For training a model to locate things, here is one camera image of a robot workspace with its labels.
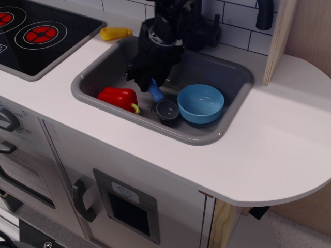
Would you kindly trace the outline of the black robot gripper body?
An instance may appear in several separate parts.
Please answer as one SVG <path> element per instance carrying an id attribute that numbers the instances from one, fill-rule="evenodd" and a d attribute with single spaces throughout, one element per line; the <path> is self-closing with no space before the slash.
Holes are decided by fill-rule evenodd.
<path id="1" fill-rule="evenodd" d="M 154 3 L 155 16 L 141 25 L 138 52 L 126 66 L 126 80 L 134 80 L 136 73 L 148 73 L 155 79 L 160 67 L 178 64 L 184 52 L 183 23 L 193 1 Z"/>

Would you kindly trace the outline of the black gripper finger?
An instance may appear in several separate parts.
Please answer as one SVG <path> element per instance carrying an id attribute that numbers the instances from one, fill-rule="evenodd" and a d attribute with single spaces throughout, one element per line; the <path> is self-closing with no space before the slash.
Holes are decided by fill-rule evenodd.
<path id="1" fill-rule="evenodd" d="M 147 92 L 151 83 L 151 75 L 148 73 L 136 73 L 134 81 L 139 86 L 141 92 Z"/>
<path id="2" fill-rule="evenodd" d="M 172 67 L 171 66 L 165 66 L 165 67 L 160 67 L 157 70 L 157 74 L 155 76 L 155 81 L 158 85 L 158 87 L 161 87 L 166 79 L 168 78 L 170 72 L 171 72 Z"/>

